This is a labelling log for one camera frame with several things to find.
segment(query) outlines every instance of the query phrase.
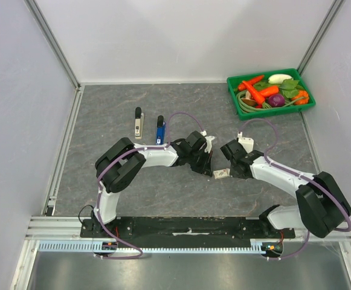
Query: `white panel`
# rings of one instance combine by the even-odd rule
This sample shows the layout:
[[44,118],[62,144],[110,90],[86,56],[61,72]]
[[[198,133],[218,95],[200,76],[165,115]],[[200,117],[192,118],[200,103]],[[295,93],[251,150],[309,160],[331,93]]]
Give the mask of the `white panel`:
[[322,170],[351,204],[351,0],[345,1],[306,71],[317,105],[305,113]]
[[332,0],[37,0],[81,82],[209,82],[301,61]]
[[74,97],[22,0],[0,1],[0,289],[39,214]]

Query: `white radish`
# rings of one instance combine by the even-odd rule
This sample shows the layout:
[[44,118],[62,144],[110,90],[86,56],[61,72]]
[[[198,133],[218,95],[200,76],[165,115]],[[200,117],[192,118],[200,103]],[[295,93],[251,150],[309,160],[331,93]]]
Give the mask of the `white radish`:
[[285,80],[293,80],[293,77],[287,74],[273,74],[269,77],[268,83],[273,85],[281,85]]

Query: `gray floor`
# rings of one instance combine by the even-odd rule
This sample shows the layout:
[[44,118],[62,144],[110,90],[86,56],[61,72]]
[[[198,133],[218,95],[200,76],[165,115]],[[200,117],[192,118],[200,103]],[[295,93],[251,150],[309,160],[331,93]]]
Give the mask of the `gray floor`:
[[[243,123],[236,115],[227,85],[103,85],[86,86],[57,196],[55,215],[72,216],[86,204],[95,204],[97,186],[94,163],[120,138],[134,139],[134,112],[145,113],[143,139],[153,144],[158,115],[175,111],[197,116],[213,143],[213,170],[229,166],[219,148],[234,139]],[[315,172],[299,114],[271,117],[280,132],[271,157],[287,166]],[[173,140],[185,138],[196,123],[187,116],[171,122]],[[254,138],[255,149],[274,141],[268,125],[255,122],[245,136]],[[142,169],[122,192],[117,212],[124,216],[257,216],[274,204],[292,205],[287,193],[256,180],[214,180],[193,173],[188,166]]]
[[[285,251],[300,245],[285,243]],[[91,253],[38,253],[29,290],[349,290],[337,243],[310,244],[295,258],[267,262],[250,254],[152,254],[109,261]]]

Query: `green tray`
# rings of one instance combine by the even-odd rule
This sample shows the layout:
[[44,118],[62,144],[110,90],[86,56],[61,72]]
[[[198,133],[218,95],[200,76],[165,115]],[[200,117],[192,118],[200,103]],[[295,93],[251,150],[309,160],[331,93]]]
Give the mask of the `green tray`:
[[[238,85],[243,80],[250,80],[261,74],[265,75],[264,79],[268,79],[268,77],[270,77],[273,74],[287,74],[293,77],[294,80],[299,80],[300,81],[299,85],[304,87],[304,89],[308,92],[308,95],[309,95],[308,104],[299,105],[299,106],[290,106],[285,108],[273,108],[262,112],[251,112],[251,113],[242,112],[236,98],[236,93],[233,91],[233,89],[237,88]],[[252,118],[263,118],[263,117],[270,117],[270,116],[276,116],[276,115],[282,115],[282,114],[288,114],[288,113],[301,112],[303,110],[309,109],[310,107],[313,107],[316,105],[314,97],[312,96],[311,92],[308,90],[308,87],[306,86],[304,81],[301,79],[297,70],[294,68],[280,69],[278,71],[260,72],[258,74],[247,74],[245,76],[228,77],[227,82],[229,86],[229,92],[231,94],[231,97],[233,98],[233,102],[234,102],[234,105],[236,106],[240,120],[249,120]]]

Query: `white connector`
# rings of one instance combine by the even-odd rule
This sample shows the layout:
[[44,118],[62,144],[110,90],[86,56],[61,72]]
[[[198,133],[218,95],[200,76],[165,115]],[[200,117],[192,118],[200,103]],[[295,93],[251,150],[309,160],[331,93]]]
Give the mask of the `white connector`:
[[242,132],[237,134],[238,143],[240,143],[247,153],[253,151],[254,140],[252,138],[245,138],[242,136]]

